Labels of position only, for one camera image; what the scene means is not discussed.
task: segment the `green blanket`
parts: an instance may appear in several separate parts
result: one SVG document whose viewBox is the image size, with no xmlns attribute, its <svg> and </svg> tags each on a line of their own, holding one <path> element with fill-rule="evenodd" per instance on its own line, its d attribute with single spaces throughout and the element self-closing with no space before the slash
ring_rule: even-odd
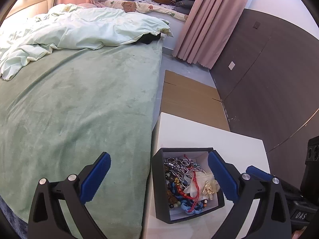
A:
<svg viewBox="0 0 319 239">
<path fill-rule="evenodd" d="M 0 195 L 15 214 L 28 221 L 40 178 L 64 180 L 106 151 L 86 207 L 109 239 L 140 236 L 161 55 L 162 40 L 66 49 L 0 80 Z"/>
</svg>

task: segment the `light switch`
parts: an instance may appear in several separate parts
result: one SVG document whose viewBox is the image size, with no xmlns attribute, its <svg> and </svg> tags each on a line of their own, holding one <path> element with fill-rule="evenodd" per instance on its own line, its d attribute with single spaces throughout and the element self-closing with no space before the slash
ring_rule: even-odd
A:
<svg viewBox="0 0 319 239">
<path fill-rule="evenodd" d="M 229 67 L 230 70 L 232 70 L 232 69 L 234 68 L 234 66 L 235 66 L 235 63 L 232 61 L 232 62 L 229 64 L 228 67 Z"/>
</svg>

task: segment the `headboard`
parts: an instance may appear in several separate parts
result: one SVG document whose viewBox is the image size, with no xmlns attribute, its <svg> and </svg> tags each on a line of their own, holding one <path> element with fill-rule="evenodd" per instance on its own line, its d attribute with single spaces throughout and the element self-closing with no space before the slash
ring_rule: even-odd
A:
<svg viewBox="0 0 319 239">
<path fill-rule="evenodd" d="M 31 18 L 40 13 L 47 13 L 54 6 L 55 0 L 17 0 L 6 17 L 7 20 Z"/>
</svg>

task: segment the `brown cardboard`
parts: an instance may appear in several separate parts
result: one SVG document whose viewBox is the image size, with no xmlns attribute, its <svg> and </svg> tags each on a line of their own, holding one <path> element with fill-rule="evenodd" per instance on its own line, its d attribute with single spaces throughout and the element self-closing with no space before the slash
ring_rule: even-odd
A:
<svg viewBox="0 0 319 239">
<path fill-rule="evenodd" d="M 160 111 L 229 131 L 216 88 L 167 70 Z"/>
</svg>

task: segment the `dark brown wall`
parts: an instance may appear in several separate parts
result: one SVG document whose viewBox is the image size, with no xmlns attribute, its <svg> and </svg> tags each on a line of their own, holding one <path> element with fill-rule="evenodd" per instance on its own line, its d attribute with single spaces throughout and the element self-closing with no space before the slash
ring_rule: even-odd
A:
<svg viewBox="0 0 319 239">
<path fill-rule="evenodd" d="M 299 187 L 307 142 L 319 135 L 319 113 L 305 125 L 319 108 L 319 40 L 245 9 L 211 75 L 230 130 L 262 139 L 272 174 Z"/>
</svg>

